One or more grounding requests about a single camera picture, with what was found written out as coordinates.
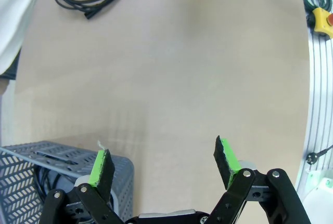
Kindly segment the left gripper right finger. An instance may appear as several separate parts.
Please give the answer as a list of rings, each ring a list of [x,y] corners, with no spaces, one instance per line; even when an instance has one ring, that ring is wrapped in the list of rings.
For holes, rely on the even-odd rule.
[[[269,223],[310,223],[310,219],[287,173],[281,168],[266,174],[243,168],[228,141],[216,138],[213,156],[225,193],[207,223],[236,223],[247,202],[258,202]]]

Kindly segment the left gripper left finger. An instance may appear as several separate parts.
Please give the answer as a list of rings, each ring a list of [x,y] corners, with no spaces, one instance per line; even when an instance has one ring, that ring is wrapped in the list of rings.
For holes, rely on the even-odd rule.
[[[111,208],[111,186],[115,166],[108,149],[97,153],[87,182],[66,193],[49,191],[41,213],[41,223],[122,223]]]

